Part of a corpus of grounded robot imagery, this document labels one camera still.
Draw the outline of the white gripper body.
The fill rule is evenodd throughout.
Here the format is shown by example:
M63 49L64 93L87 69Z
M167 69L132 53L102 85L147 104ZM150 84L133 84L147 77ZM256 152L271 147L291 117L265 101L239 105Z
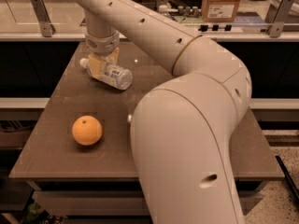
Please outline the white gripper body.
M120 43L120 33L118 31L100 31L85 33L85 40L89 50L100 56L107 56L112 53Z

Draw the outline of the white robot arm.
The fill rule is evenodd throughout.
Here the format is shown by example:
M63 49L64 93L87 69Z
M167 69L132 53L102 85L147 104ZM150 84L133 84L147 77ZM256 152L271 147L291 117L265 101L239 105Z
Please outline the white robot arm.
M75 0L88 26L105 21L173 79L131 121L135 168L153 224L245 224L229 144L251 98L247 67L193 28L131 0Z

